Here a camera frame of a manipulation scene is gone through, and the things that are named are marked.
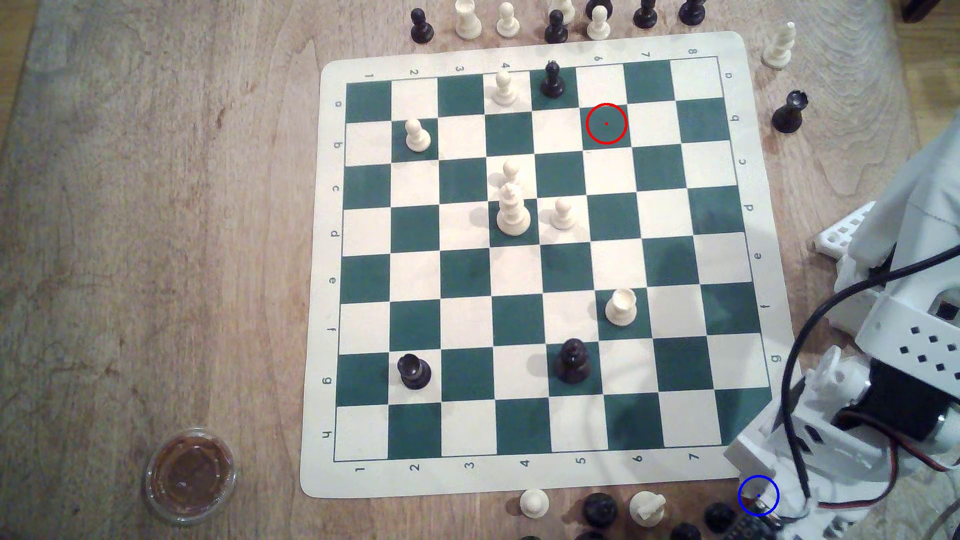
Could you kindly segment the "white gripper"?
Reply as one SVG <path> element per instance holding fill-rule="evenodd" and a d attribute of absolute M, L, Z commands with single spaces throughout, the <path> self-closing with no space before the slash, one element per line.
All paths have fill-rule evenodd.
<path fill-rule="evenodd" d="M 865 356 L 830 347 L 791 388 L 797 446 L 818 503 L 875 503 L 896 484 L 899 455 L 890 439 L 868 426 L 839 425 L 838 414 L 868 393 L 869 378 Z M 779 504 L 804 501 L 781 404 L 774 397 L 730 443 L 725 458 L 741 478 L 738 500 L 747 514 L 769 516 L 778 506 L 778 539 L 818 539 L 816 504 Z"/>

